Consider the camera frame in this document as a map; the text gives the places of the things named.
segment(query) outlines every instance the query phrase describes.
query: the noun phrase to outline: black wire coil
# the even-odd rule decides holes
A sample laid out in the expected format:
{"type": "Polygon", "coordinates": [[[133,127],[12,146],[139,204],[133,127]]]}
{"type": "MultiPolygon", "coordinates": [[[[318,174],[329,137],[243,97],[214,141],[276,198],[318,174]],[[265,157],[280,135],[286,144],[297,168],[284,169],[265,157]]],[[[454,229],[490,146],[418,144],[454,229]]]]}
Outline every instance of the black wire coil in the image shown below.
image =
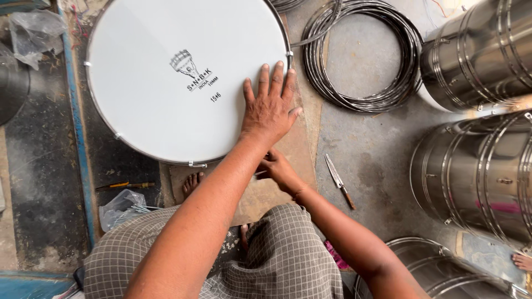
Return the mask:
{"type": "Polygon", "coordinates": [[[306,0],[271,0],[271,4],[278,13],[287,12],[300,6],[306,0]]]}
{"type": "Polygon", "coordinates": [[[392,5],[381,0],[335,0],[322,6],[303,30],[303,64],[312,87],[329,102],[357,112],[383,113],[400,107],[421,86],[419,56],[422,37],[414,24],[392,5]],[[349,97],[337,91],[327,76],[323,42],[327,31],[343,17],[361,13],[387,24],[397,36],[401,65],[392,83],[366,97],[349,97]]]}

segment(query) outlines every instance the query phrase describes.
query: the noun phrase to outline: right hand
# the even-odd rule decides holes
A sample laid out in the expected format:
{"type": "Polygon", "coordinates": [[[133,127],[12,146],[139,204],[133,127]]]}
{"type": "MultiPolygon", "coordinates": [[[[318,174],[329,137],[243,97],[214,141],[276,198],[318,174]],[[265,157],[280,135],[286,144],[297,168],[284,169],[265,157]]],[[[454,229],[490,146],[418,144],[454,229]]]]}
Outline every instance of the right hand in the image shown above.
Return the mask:
{"type": "Polygon", "coordinates": [[[294,69],[288,70],[285,88],[282,90],[282,70],[283,62],[279,61],[275,65],[270,86],[270,67],[267,64],[262,66],[257,97],[253,94],[251,79],[246,78],[244,81],[246,111],[240,139],[252,137],[266,148],[271,148],[288,133],[297,116],[303,111],[300,107],[289,111],[294,97],[296,73],[294,69]]]}
{"type": "Polygon", "coordinates": [[[257,179],[273,179],[281,191],[296,198],[297,193],[307,187],[307,184],[296,174],[285,156],[275,148],[271,148],[262,159],[257,171],[266,171],[257,175],[257,179]]]}

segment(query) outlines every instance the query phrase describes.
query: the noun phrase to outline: plaid cloth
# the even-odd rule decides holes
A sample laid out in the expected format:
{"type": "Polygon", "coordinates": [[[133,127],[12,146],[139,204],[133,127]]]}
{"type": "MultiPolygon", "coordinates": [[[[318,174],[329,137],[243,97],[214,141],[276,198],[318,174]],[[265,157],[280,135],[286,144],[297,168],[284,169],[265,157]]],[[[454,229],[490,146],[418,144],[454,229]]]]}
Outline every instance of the plaid cloth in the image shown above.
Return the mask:
{"type": "MultiPolygon", "coordinates": [[[[85,259],[87,299],[122,298],[133,271],[177,208],[132,219],[104,235],[85,259]]],[[[246,237],[246,263],[228,262],[205,281],[200,298],[343,298],[340,272],[305,208],[278,205],[246,237]]]]}

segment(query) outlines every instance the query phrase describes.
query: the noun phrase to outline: drum tension clip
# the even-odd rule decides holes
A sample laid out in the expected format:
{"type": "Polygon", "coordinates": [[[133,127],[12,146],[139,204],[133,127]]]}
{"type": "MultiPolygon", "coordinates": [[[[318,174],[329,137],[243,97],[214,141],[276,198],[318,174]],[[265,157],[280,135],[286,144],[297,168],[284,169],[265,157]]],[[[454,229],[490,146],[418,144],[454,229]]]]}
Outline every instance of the drum tension clip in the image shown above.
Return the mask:
{"type": "Polygon", "coordinates": [[[193,168],[207,168],[207,164],[196,164],[194,165],[194,161],[188,161],[188,166],[193,168]]]}

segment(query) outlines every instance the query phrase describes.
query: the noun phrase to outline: white drumhead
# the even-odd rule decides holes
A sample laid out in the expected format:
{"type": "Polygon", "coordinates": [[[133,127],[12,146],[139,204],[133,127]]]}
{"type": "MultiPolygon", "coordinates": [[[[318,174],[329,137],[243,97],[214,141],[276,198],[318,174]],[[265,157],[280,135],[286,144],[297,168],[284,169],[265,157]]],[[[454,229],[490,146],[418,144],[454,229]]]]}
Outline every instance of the white drumhead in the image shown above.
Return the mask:
{"type": "Polygon", "coordinates": [[[263,0],[113,0],[92,32],[87,77],[101,117],[129,146],[206,162],[237,140],[244,79],[256,85],[263,63],[286,68],[287,50],[263,0]]]}

